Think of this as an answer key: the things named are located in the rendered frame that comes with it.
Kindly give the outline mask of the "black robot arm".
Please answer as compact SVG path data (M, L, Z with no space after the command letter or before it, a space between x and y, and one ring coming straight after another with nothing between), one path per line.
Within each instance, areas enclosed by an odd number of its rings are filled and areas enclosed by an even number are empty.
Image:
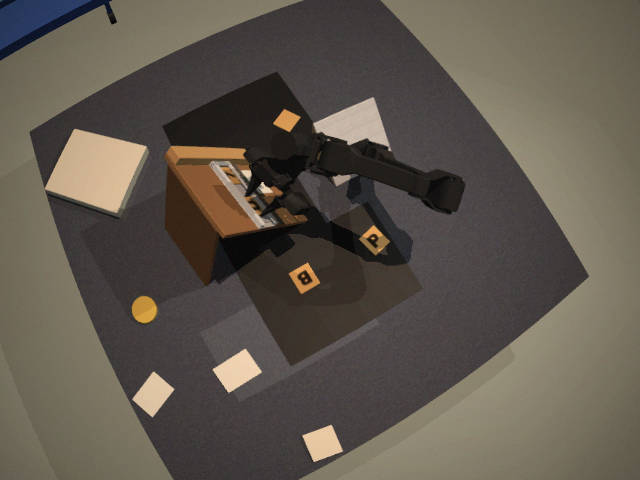
M458 212L465 189L463 177L438 169L427 173L415 169L396 161L387 145L368 138L347 145L347 141L327 136L322 131L282 131L272 138L270 151L274 158L263 161L255 175L266 187L275 186L278 191L289 186L295 170L291 171L284 160L298 161L317 175L357 174L390 185L409 192L410 196L421 199L425 206L445 214ZM313 167L320 152L320 168Z

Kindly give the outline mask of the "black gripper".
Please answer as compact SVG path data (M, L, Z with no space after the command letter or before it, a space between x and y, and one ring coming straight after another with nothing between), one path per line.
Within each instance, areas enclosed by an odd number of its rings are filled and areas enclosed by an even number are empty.
M265 160L271 159L271 156L264 148L261 147L250 147L245 151L243 156L246 161L252 163L249 164L252 176L245 195L245 197L249 197L263 182L257 175L255 175L256 171L260 167L261 163ZM304 168L305 165L293 160L284 160L284 162L290 166L289 168L291 171L295 168L291 177L292 181L289 184L293 185L295 178L302 171L306 170ZM286 189L281 190L281 192L281 196L274 196L271 204L262 211L260 216L264 216L280 207L286 208L293 216L306 214L310 210L311 203L302 194L302 192L295 193L291 188L289 188L289 186Z

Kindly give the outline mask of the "grey paper ticket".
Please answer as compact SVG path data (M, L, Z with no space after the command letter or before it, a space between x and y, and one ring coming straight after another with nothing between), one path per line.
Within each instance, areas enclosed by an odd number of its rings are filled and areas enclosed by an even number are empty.
M251 170L240 170L247 179L251 180ZM267 194L267 193L273 193L272 190L268 187L266 187L264 185L264 183L262 182L256 189L258 191L259 194Z

